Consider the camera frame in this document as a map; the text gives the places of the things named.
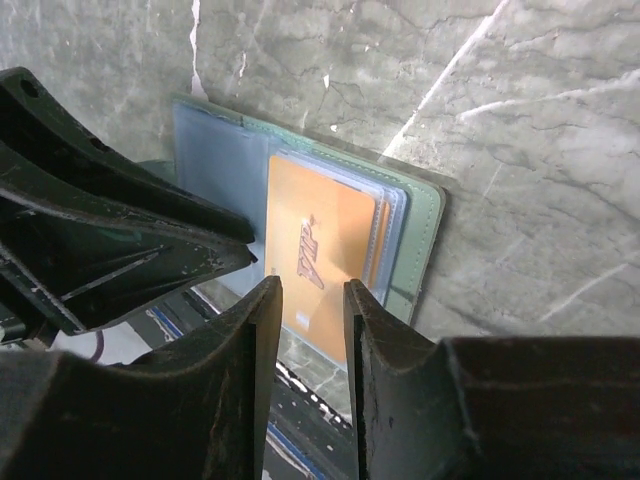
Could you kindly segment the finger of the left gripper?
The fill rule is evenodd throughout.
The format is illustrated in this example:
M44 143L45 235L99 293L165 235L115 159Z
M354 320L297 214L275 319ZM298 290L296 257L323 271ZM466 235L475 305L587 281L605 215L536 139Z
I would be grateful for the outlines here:
M77 121L24 67L1 72L1 142L35 167L91 197L126 209L145 229L248 245L248 220L130 161Z
M245 241L81 194L1 187L1 333L116 324L255 260Z

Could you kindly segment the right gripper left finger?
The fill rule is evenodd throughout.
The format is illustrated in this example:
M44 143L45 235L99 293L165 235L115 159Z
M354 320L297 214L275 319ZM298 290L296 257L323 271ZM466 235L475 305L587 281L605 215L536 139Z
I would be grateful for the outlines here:
M258 479L283 288L262 280L129 365L64 351L1 356L5 479Z

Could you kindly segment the mint green card holder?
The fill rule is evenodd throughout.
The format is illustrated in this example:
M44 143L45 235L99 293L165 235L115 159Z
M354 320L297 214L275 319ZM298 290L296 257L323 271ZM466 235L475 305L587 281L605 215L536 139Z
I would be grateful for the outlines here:
M281 278L286 330L346 363L342 290L362 281L402 321L417 303L445 205L436 185L277 125L177 94L160 175L245 218L255 262L221 278L245 295Z

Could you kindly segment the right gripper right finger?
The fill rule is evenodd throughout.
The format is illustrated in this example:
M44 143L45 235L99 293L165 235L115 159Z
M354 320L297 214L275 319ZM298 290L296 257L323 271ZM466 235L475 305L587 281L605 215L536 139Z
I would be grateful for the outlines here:
M432 342L344 286L361 479L635 479L635 337Z

